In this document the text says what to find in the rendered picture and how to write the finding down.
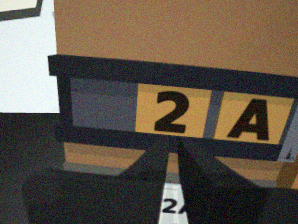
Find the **white paper ticket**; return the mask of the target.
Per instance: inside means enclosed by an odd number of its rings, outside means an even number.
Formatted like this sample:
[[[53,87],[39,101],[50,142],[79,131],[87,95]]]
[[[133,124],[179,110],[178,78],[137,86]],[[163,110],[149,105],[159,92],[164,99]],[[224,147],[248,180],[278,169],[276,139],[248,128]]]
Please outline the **white paper ticket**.
[[[165,183],[159,224],[188,224],[181,184]]]

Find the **yellow letter tile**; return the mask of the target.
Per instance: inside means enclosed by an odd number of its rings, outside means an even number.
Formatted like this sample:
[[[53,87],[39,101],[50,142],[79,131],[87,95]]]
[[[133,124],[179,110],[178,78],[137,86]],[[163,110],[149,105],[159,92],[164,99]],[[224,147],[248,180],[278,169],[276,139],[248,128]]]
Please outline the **yellow letter tile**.
[[[278,145],[294,100],[223,91],[212,139]]]

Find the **tan letter tile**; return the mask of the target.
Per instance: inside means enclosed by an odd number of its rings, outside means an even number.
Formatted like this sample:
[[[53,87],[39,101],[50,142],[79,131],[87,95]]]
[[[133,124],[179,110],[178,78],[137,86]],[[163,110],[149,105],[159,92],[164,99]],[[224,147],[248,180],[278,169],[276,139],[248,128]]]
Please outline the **tan letter tile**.
[[[138,83],[135,132],[203,138],[211,91]]]

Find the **tan wooden board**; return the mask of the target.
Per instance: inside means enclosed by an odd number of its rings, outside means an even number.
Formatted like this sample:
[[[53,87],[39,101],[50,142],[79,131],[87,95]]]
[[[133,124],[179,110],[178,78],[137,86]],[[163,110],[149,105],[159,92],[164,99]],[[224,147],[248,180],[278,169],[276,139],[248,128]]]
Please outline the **tan wooden board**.
[[[138,83],[206,89],[203,138],[260,187],[298,189],[298,0],[53,0],[64,171],[118,175],[165,134],[135,132]],[[279,143],[212,139],[223,91],[295,99]]]

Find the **cream flat rectangular block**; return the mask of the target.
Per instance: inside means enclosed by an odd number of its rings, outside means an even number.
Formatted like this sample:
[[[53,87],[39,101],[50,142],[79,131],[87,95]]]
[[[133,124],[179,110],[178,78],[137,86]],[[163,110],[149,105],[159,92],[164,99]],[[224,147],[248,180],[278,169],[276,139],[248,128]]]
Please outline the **cream flat rectangular block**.
[[[43,0],[0,0],[0,22],[26,19],[41,14]]]

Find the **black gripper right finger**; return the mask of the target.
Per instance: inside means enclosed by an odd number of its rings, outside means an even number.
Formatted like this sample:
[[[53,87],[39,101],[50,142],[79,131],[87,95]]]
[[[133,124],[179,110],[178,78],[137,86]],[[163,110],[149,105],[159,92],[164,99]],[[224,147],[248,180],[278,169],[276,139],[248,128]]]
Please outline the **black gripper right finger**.
[[[178,168],[188,224],[298,224],[298,189],[255,185],[188,137]]]

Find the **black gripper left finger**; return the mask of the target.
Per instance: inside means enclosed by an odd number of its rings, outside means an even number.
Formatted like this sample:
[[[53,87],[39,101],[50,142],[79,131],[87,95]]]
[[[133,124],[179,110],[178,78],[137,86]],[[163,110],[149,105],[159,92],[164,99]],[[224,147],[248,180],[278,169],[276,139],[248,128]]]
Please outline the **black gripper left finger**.
[[[161,135],[118,175],[44,169],[22,183],[29,224],[159,224],[170,150]]]

